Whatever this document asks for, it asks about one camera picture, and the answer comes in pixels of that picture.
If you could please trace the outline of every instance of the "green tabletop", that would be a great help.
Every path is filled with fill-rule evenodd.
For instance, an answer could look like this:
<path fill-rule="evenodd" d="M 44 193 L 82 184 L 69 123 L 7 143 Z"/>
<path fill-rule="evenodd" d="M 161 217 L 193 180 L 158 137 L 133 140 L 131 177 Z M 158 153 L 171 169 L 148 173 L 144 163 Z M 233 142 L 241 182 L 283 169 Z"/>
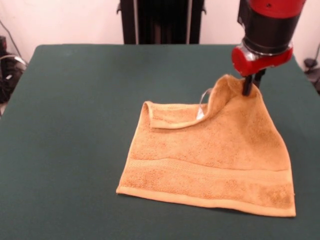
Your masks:
<path fill-rule="evenodd" d="M 320 98 L 294 59 L 260 89 L 290 154 L 295 218 L 116 195 L 143 102 L 198 103 L 238 76 L 232 48 L 38 47 L 0 120 L 0 239 L 320 239 Z"/>

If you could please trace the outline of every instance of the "orange towel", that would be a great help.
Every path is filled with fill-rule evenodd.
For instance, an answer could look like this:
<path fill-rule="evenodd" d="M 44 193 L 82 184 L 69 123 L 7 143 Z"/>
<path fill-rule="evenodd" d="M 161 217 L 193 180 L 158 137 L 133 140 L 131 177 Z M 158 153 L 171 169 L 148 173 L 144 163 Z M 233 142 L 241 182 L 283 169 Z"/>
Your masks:
<path fill-rule="evenodd" d="M 142 106 L 118 194 L 251 214 L 296 215 L 291 163 L 258 88 L 224 75 L 199 104 Z"/>

